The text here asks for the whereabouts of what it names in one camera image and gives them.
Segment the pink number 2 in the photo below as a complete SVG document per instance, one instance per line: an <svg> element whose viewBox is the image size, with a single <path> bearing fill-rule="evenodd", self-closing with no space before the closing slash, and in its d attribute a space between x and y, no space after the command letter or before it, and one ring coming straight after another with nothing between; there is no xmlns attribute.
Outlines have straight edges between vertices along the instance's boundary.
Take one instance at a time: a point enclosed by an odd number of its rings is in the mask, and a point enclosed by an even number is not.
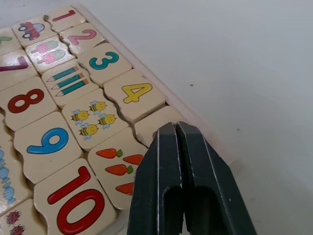
<svg viewBox="0 0 313 235"><path fill-rule="evenodd" d="M74 45L77 46L79 45L78 40L88 40L88 39L92 39L97 35L97 32L92 30L92 29L86 29L83 31L83 33L88 33L88 36L69 36L68 39L70 40L70 42Z"/></svg>

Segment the red number 8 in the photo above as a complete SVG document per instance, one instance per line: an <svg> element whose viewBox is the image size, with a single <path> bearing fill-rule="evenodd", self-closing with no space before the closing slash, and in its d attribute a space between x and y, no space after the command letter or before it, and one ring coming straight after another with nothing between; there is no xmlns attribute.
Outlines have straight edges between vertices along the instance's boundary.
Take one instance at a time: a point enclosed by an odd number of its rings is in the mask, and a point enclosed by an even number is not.
<svg viewBox="0 0 313 235"><path fill-rule="evenodd" d="M36 94L37 97L35 99L31 99L31 96L34 94ZM20 94L13 97L8 103L8 109L14 114L24 112L31 104L38 104L40 101L42 101L44 96L45 94L42 90L33 89L27 92L27 94ZM20 100L24 100L25 103L22 106L16 106L15 104Z"/></svg>

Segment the ice cream popsicle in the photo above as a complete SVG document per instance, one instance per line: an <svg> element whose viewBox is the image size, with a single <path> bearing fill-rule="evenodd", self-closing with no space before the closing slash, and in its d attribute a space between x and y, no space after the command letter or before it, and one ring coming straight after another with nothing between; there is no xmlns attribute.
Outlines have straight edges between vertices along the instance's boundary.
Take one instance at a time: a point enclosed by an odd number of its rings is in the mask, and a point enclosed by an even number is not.
<svg viewBox="0 0 313 235"><path fill-rule="evenodd" d="M45 53L47 51L50 51L52 49L55 49L59 45L58 41L49 41L46 43L42 43L36 46L36 50L33 50L31 53Z"/></svg>
<svg viewBox="0 0 313 235"><path fill-rule="evenodd" d="M43 59L38 61L38 64L42 64L46 62L47 64L51 64L57 60L61 60L65 56L65 51L63 50L56 50L53 52L50 52L49 54L46 54L43 56Z"/></svg>

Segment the colored pencil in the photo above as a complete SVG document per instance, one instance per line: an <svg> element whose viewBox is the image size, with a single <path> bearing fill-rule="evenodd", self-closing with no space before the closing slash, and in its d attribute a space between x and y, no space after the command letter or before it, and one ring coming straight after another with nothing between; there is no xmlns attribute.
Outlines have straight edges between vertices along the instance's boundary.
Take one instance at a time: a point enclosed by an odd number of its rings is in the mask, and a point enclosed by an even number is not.
<svg viewBox="0 0 313 235"><path fill-rule="evenodd" d="M84 79L83 81L77 82L74 85L71 85L69 87L66 87L65 89L61 90L59 93L56 94L56 96L64 96L70 92L73 92L74 90L77 90L78 88L83 87L84 85L88 84L89 81L87 79Z"/></svg>
<svg viewBox="0 0 313 235"><path fill-rule="evenodd" d="M47 80L47 82L53 82L53 81L59 80L59 79L65 77L65 76L67 76L67 75L69 75L69 74L71 74L71 73L74 73L75 71L78 71L78 70L79 70L79 68L78 68L77 66L74 66L74 67L72 67L72 68L70 68L70 69L67 69L67 70L65 70L65 71L63 71L63 72L60 72L60 73L58 73L58 74L56 74L56 75L50 77L50 78Z"/></svg>
<svg viewBox="0 0 313 235"><path fill-rule="evenodd" d="M54 89L60 89L62 87L65 87L66 85L72 83L72 82L75 82L79 79L81 79L82 77L84 77L83 73L81 72L80 74L77 74L73 77L70 77L62 82L59 82L58 84L54 85L54 87L52 87L51 89L54 90Z"/></svg>

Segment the teal number 3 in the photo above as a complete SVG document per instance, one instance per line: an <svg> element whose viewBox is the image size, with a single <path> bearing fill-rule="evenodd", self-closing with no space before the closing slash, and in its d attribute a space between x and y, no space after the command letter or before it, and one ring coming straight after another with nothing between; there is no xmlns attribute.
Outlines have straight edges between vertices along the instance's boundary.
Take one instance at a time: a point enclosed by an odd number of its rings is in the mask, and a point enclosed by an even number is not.
<svg viewBox="0 0 313 235"><path fill-rule="evenodd" d="M107 66L109 66L109 64L113 64L113 63L117 62L119 59L118 54L111 52L111 51L107 52L106 55L111 56L112 59L103 58L102 64L98 65L96 63L98 59L96 57L93 57L92 59L90 59L89 65L95 70L104 70Z"/></svg>

